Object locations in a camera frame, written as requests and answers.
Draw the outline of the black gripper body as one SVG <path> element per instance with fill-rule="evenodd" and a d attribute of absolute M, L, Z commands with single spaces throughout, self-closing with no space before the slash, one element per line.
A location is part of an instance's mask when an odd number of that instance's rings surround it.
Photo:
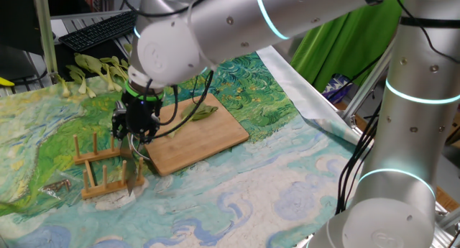
<path fill-rule="evenodd" d="M 137 135 L 141 140 L 153 140 L 160 128 L 158 116 L 162 106 L 161 101 L 145 101 L 143 96 L 134 97 L 130 93 L 123 93 L 121 101 L 126 106 L 125 127 L 128 133 Z"/>

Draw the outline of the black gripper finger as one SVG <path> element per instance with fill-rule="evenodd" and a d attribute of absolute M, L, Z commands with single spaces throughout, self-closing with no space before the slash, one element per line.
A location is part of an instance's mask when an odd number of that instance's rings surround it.
<path fill-rule="evenodd" d="M 146 144 L 150 144 L 156 135 L 156 131 L 147 131 L 144 133 L 140 133 L 138 136 L 138 151 L 141 152 Z"/>
<path fill-rule="evenodd" d="M 123 140 L 126 136 L 126 110 L 125 109 L 114 109 L 112 114 L 111 122 L 112 129 L 111 135 L 117 140 Z"/>

